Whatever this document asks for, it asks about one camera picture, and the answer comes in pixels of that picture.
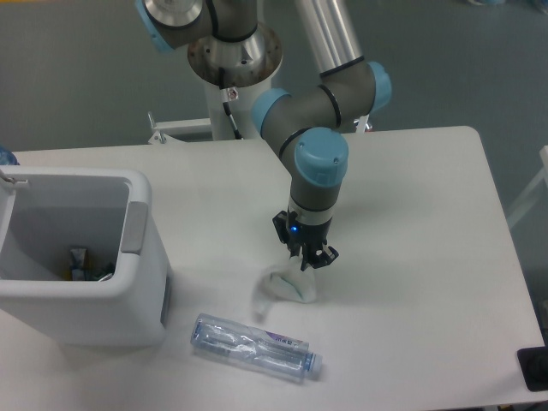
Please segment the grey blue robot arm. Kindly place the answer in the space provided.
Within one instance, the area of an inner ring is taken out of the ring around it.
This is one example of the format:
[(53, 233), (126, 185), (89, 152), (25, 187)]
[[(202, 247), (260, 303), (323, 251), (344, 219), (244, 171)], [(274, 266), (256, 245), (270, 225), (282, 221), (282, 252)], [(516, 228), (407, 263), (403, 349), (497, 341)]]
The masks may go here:
[(327, 235), (348, 168), (341, 128), (390, 102), (384, 67), (367, 62), (346, 4), (299, 1), (319, 84), (294, 97), (271, 84), (283, 52), (259, 20), (255, 1), (139, 1), (138, 15), (162, 52), (188, 51), (212, 89), (210, 120), (219, 139), (261, 138), (291, 177), (289, 203), (273, 219), (278, 238), (303, 268), (337, 258)]

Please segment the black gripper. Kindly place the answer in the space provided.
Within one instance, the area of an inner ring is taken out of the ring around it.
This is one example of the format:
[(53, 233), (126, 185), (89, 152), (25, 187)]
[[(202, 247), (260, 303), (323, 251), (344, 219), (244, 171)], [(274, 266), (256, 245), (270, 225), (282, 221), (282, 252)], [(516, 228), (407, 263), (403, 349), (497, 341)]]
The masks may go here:
[(279, 241), (288, 249), (290, 256), (302, 253), (301, 271), (309, 267), (319, 269), (332, 264), (339, 252), (328, 245), (327, 235), (332, 217), (322, 217), (322, 223), (305, 221), (307, 215), (302, 215), (295, 209), (280, 211), (273, 219), (273, 225)]

